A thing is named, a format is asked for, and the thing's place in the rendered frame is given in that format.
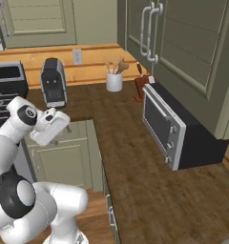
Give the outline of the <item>green wall cupboard door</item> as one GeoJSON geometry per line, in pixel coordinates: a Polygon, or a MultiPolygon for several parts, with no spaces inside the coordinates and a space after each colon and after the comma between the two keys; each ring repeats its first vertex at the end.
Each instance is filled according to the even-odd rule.
{"type": "Polygon", "coordinates": [[[3,10],[11,38],[1,14],[0,29],[8,49],[76,43],[72,0],[4,0],[3,10]]]}

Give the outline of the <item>red-brown knife block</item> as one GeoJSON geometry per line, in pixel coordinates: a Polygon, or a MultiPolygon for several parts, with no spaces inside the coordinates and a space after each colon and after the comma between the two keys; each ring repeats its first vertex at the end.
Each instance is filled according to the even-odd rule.
{"type": "Polygon", "coordinates": [[[150,74],[145,74],[143,76],[139,76],[135,79],[135,87],[137,90],[137,94],[134,95],[134,99],[136,102],[142,102],[143,101],[143,86],[147,83],[154,83],[155,79],[150,74]]]}

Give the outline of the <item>white utensil pot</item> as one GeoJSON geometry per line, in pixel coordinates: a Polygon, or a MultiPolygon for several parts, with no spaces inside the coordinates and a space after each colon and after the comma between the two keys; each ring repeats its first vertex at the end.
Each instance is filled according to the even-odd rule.
{"type": "Polygon", "coordinates": [[[108,92],[120,92],[122,90],[122,74],[113,74],[112,71],[106,72],[106,90],[108,92]]]}

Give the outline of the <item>black and silver stove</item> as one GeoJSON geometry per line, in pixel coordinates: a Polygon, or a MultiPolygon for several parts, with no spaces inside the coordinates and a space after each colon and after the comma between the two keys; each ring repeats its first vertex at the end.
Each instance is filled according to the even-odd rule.
{"type": "MultiPolygon", "coordinates": [[[[19,95],[27,97],[29,91],[24,67],[20,61],[0,61],[0,127],[10,117],[6,107],[19,95]]],[[[14,162],[18,174],[23,175],[31,183],[35,181],[29,153],[24,139],[19,144],[18,155],[14,162]]]]}

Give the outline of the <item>white wall socket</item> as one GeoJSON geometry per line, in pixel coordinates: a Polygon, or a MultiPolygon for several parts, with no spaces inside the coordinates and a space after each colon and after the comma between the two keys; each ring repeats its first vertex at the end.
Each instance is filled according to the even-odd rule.
{"type": "Polygon", "coordinates": [[[74,49],[73,50],[73,63],[75,65],[82,64],[82,50],[81,49],[74,49]]]}

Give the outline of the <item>wide green tall cupboard door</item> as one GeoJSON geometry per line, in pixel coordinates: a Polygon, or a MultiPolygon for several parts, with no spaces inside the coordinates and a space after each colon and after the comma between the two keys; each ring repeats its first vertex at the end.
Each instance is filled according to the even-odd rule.
{"type": "Polygon", "coordinates": [[[229,0],[159,0],[155,77],[215,138],[229,139],[229,0]]]}

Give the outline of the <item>green base cupboard door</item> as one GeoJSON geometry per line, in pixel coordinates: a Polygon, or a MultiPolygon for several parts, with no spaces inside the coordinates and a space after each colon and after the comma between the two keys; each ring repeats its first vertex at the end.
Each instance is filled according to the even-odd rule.
{"type": "Polygon", "coordinates": [[[73,143],[57,147],[28,147],[35,177],[38,181],[48,181],[76,185],[84,189],[92,186],[91,165],[86,143],[73,143]],[[31,150],[40,166],[38,172],[33,165],[31,150]]]}

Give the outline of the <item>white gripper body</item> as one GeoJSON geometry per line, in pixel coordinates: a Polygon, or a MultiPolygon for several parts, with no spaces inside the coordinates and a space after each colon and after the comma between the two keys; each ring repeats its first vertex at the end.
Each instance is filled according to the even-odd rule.
{"type": "Polygon", "coordinates": [[[57,109],[37,111],[37,120],[30,138],[40,146],[48,145],[69,124],[70,117],[57,109]]]}

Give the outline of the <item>wooden spatula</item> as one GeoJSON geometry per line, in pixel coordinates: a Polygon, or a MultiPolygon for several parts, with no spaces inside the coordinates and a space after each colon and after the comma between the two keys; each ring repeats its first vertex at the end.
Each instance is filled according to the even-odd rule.
{"type": "Polygon", "coordinates": [[[113,74],[115,74],[115,69],[118,67],[118,64],[122,61],[122,57],[115,57],[113,60],[113,74]]]}

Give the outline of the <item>green counter drawer front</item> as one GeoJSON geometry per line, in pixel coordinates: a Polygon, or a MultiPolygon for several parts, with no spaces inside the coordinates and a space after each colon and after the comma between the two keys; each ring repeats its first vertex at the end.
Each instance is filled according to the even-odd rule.
{"type": "MultiPolygon", "coordinates": [[[[103,193],[104,196],[106,196],[107,194],[110,194],[110,190],[109,190],[109,186],[108,186],[108,180],[107,180],[107,176],[105,173],[105,169],[102,169],[102,179],[103,179],[103,193]]],[[[121,244],[120,241],[120,237],[119,237],[119,232],[118,232],[118,227],[117,230],[114,227],[111,227],[112,231],[113,231],[113,237],[114,237],[114,244],[121,244]]]]}

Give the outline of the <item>wide wooden spoon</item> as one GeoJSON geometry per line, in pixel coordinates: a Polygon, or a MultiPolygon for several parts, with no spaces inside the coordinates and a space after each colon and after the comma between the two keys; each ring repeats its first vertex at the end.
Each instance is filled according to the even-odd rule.
{"type": "Polygon", "coordinates": [[[127,70],[128,68],[129,68],[129,64],[121,61],[118,65],[117,74],[122,73],[123,71],[127,70]]]}

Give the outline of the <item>narrow green tall cupboard door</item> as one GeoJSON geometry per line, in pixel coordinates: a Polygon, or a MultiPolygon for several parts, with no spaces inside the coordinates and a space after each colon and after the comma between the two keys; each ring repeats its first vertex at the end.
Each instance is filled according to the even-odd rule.
{"type": "MultiPolygon", "coordinates": [[[[150,69],[152,63],[147,60],[146,56],[140,54],[140,25],[141,25],[141,13],[143,9],[154,2],[157,6],[159,0],[128,0],[128,12],[127,12],[127,51],[146,69],[150,69]]],[[[143,50],[147,51],[147,32],[149,23],[149,14],[147,11],[144,18],[144,40],[143,50]]]]}

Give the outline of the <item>toaster oven door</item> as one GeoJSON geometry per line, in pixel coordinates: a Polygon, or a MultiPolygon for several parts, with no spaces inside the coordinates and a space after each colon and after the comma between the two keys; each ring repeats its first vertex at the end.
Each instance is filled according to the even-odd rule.
{"type": "Polygon", "coordinates": [[[150,84],[145,84],[142,89],[144,93],[142,120],[162,151],[165,162],[173,171],[177,171],[186,124],[150,84]]]}

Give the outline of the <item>thin wooden spoon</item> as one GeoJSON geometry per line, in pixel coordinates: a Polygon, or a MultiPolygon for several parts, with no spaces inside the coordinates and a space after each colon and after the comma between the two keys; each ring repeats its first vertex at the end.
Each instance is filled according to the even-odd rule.
{"type": "Polygon", "coordinates": [[[109,60],[107,58],[104,59],[104,64],[108,70],[108,74],[111,74],[110,63],[109,63],[109,60]]]}

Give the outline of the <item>black and silver toaster oven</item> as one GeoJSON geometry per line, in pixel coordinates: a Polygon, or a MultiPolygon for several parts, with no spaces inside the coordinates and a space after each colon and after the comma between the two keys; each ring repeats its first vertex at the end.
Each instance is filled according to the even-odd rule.
{"type": "Polygon", "coordinates": [[[186,124],[178,170],[221,163],[229,141],[216,139],[158,82],[150,85],[186,124]]]}

